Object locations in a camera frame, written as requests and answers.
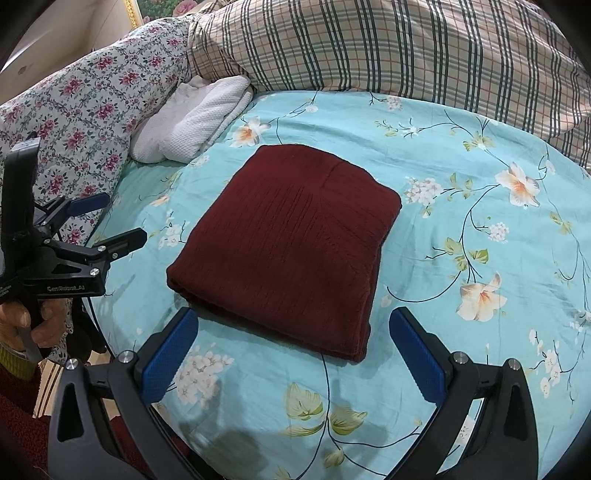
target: light blue bedsheet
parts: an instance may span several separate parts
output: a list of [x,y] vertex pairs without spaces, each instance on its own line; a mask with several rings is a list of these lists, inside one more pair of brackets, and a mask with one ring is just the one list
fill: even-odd
[[450,351],[521,361],[542,478],[591,407],[591,180],[542,140],[472,113],[370,93],[277,93],[257,97],[188,166],[130,168],[95,235],[149,234],[113,264],[109,295],[95,301],[113,350],[139,349],[184,305],[166,267],[257,145],[281,142],[336,154],[403,199],[383,247],[367,357],[326,358],[329,399],[318,354],[202,320],[162,402],[176,431],[236,480],[384,476],[433,412],[388,334],[404,304]]

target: folded white towel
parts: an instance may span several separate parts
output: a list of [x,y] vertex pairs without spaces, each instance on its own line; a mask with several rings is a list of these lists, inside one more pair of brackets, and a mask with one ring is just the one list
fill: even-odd
[[189,163],[209,148],[252,100],[243,76],[208,84],[200,77],[181,84],[166,104],[132,136],[131,157],[142,163],[165,158]]
[[158,144],[187,113],[206,97],[210,83],[194,77],[181,83],[158,112],[142,122],[131,135],[129,155],[142,163],[157,163],[164,160]]

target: plaid blanket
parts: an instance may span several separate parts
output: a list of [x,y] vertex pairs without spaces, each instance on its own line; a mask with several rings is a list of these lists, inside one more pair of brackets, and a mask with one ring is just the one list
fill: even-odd
[[369,90],[521,128],[588,166],[591,85],[525,0],[215,0],[193,18],[192,74],[258,91]]

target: floral pillow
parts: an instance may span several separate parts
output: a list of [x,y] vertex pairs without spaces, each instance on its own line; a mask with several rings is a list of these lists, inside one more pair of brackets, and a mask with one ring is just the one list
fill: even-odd
[[[0,188],[5,156],[36,135],[41,146],[34,194],[40,203],[111,194],[132,132],[187,81],[189,23],[188,17],[151,22],[0,106]],[[64,238],[83,244],[99,215],[68,220]]]

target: red fabric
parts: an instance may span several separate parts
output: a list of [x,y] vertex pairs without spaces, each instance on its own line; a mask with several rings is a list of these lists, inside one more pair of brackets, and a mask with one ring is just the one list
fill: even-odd
[[400,209],[396,192],[335,155],[262,146],[193,229],[168,285],[241,326],[360,361]]
[[33,418],[40,381],[39,369],[33,380],[25,382],[0,365],[0,423],[27,459],[34,466],[46,469],[49,422]]
[[[34,466],[47,470],[50,418],[44,416],[35,419],[32,416],[40,381],[39,369],[32,381],[25,382],[13,377],[0,365],[0,424],[6,428],[11,439]],[[139,471],[147,473],[147,465],[121,417],[111,420],[111,428],[127,461]],[[181,439],[174,436],[173,441],[183,455],[189,454],[189,447]]]

